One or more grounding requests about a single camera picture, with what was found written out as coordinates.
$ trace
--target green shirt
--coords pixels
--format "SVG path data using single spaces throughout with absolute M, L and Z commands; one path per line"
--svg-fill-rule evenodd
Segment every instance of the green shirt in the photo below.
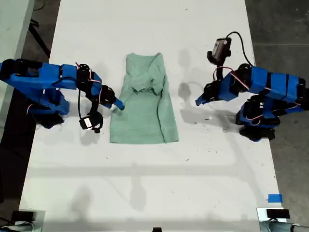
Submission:
M 112 113 L 111 143 L 159 144 L 179 140 L 161 53 L 127 55 L 119 99 L 126 108 Z

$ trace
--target gray floor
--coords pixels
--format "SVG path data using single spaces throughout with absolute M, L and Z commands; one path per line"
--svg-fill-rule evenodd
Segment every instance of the gray floor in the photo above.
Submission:
M 41 4 L 41 0 L 36 2 L 37 6 Z M 46 6 L 33 13 L 32 18 L 40 23 L 38 32 L 48 47 L 52 44 L 59 3 L 60 0 L 46 0 Z M 256 65 L 271 72 L 300 76 L 309 83 L 309 1 L 246 0 L 246 5 Z M 30 34 L 23 58 L 48 61 Z M 283 205 L 290 209 L 292 221 L 303 225 L 309 225 L 308 118 L 309 112 L 281 117 L 277 138 L 271 142 Z

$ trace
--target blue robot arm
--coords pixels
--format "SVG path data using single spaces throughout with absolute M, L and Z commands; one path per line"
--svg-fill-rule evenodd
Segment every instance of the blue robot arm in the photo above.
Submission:
M 92 102 L 89 114 L 82 118 L 83 129 L 92 129 L 96 133 L 103 124 L 102 115 L 97 112 L 98 105 L 111 108 L 112 104 L 124 110 L 122 102 L 115 97 L 114 91 L 102 85 L 99 76 L 85 64 L 54 65 L 25 59 L 7 59 L 0 63 L 0 80 L 24 93 L 31 101 L 27 113 L 32 113 L 38 123 L 46 128 L 62 123 L 61 115 L 69 112 L 69 102 L 61 93 L 61 88 L 78 89 L 86 93 Z
M 309 90 L 305 80 L 293 75 L 268 72 L 249 61 L 249 64 L 242 64 L 223 77 L 223 63 L 231 55 L 230 43 L 228 37 L 218 39 L 214 50 L 208 52 L 208 60 L 216 64 L 220 72 L 217 72 L 217 80 L 206 84 L 196 105 L 230 101 L 241 92 L 254 93 L 256 95 L 248 99 L 237 113 L 236 124 L 244 126 L 240 134 L 252 141 L 257 142 L 261 138 L 271 140 L 275 138 L 274 128 L 280 124 L 279 116 L 309 110 Z

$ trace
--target black cable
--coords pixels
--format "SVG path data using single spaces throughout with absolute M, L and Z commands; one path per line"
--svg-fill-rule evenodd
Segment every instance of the black cable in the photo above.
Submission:
M 79 119 L 82 119 L 82 116 L 81 116 L 81 108 L 80 108 L 80 101 L 81 101 L 81 90 L 79 89 L 78 90 L 78 115 L 79 115 Z
M 39 10 L 41 10 L 41 9 L 43 9 L 45 7 L 46 1 L 42 0 L 41 2 L 43 2 L 43 5 L 41 7 L 39 7 L 39 8 L 37 8 L 37 9 L 33 9 L 33 11 L 39 11 Z
M 245 59 L 246 59 L 246 61 L 248 62 L 248 64 L 250 64 L 251 66 L 253 66 L 253 65 L 251 64 L 251 62 L 248 60 L 247 56 L 246 56 L 245 48 L 244 48 L 244 46 L 243 46 L 243 40 L 242 40 L 242 37 L 241 37 L 240 33 L 239 33 L 238 31 L 232 31 L 231 33 L 229 33 L 229 34 L 226 36 L 226 38 L 229 37 L 231 34 L 237 34 L 237 35 L 239 36 L 240 41 L 241 41 L 241 48 L 242 48 L 243 56 L 245 57 Z
M 3 218 L 3 217 L 0 217 L 0 219 L 1 219 L 2 221 L 6 221 L 7 223 L 10 223 L 11 225 L 15 225 L 14 222 L 12 222 L 12 221 L 10 221 L 10 220 L 8 220 L 8 219 L 5 219 L 5 218 Z
M 72 80 L 72 81 L 74 81 L 76 83 L 76 79 L 75 78 L 66 76 L 66 77 L 62 77 L 59 80 L 57 80 L 56 82 L 52 83 L 52 86 L 54 86 L 55 84 L 60 83 L 63 80 Z

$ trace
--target white table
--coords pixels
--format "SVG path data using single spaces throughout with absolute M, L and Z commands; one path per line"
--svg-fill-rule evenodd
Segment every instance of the white table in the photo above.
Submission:
M 45 210 L 45 232 L 259 231 L 256 208 L 281 204 L 267 203 L 278 193 L 269 142 L 229 121 L 249 95 L 194 104 L 212 81 L 207 51 L 232 30 L 253 61 L 244 0 L 62 0 L 50 62 L 87 63 L 118 96 L 126 55 L 161 52 L 180 141 L 110 144 L 110 110 L 100 134 L 82 131 L 77 91 L 63 90 L 70 113 L 35 133 L 20 209 Z M 245 60 L 232 38 L 236 69 Z M 82 98 L 82 114 L 90 105 Z
M 34 0 L 0 0 L 0 62 L 20 58 Z M 0 81 L 0 141 L 12 98 L 13 87 Z

